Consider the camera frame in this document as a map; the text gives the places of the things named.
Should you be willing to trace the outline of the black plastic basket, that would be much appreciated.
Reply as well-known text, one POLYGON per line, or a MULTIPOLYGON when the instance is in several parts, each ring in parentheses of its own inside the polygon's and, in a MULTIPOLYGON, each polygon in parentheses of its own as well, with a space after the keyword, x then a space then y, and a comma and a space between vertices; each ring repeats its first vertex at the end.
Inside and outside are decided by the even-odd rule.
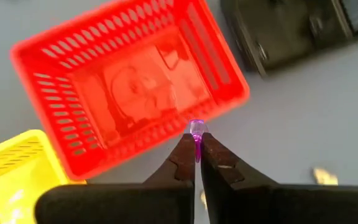
POLYGON ((275 70, 358 39, 358 0, 220 0, 244 63, 275 70))

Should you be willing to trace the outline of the red plastic basket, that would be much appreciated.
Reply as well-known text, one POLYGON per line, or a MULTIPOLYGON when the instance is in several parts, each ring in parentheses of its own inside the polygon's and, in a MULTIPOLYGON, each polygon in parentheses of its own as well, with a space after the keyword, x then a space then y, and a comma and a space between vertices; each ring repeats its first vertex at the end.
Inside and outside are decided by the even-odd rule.
POLYGON ((118 0, 13 46, 63 167, 90 179, 246 102, 206 0, 118 0))

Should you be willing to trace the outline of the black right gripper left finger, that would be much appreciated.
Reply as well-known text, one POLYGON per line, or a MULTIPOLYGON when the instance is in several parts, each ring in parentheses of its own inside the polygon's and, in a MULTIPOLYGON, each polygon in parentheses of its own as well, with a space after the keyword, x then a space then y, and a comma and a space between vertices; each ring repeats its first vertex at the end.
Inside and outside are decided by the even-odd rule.
POLYGON ((184 134, 141 184, 55 187, 37 200, 36 224, 194 224, 195 151, 184 134))

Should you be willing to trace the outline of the small purple plastic trinket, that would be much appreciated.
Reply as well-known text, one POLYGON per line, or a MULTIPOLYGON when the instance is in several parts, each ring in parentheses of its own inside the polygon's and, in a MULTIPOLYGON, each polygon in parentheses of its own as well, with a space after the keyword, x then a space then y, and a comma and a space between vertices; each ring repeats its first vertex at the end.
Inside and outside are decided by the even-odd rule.
POLYGON ((190 134, 193 136, 195 141, 195 160, 197 163, 199 163, 201 160, 201 143, 203 134, 208 132, 209 129, 202 119, 193 119, 190 121, 190 134))

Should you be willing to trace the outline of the small cream plastic skull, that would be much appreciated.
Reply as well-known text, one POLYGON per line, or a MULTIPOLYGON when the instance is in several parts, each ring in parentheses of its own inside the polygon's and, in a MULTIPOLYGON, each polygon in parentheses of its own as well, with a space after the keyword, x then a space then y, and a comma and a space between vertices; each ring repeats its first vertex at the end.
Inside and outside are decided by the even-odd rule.
POLYGON ((318 185, 338 185, 339 181, 336 175, 322 168, 314 168, 313 176, 318 185))

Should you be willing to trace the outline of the yellow plastic basket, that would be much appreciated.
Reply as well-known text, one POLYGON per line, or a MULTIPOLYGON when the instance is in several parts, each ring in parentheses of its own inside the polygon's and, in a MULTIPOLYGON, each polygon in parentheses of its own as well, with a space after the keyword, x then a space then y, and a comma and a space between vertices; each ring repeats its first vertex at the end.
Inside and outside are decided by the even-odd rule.
POLYGON ((43 131, 28 130, 0 143, 0 224, 36 224, 37 199, 74 183, 43 131))

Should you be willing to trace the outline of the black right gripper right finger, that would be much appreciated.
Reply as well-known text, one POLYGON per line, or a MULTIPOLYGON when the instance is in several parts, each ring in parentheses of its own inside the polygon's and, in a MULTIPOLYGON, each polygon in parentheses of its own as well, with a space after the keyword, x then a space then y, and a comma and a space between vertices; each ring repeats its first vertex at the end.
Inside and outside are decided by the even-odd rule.
POLYGON ((211 224, 358 224, 358 186, 279 184, 210 133, 201 152, 211 224))

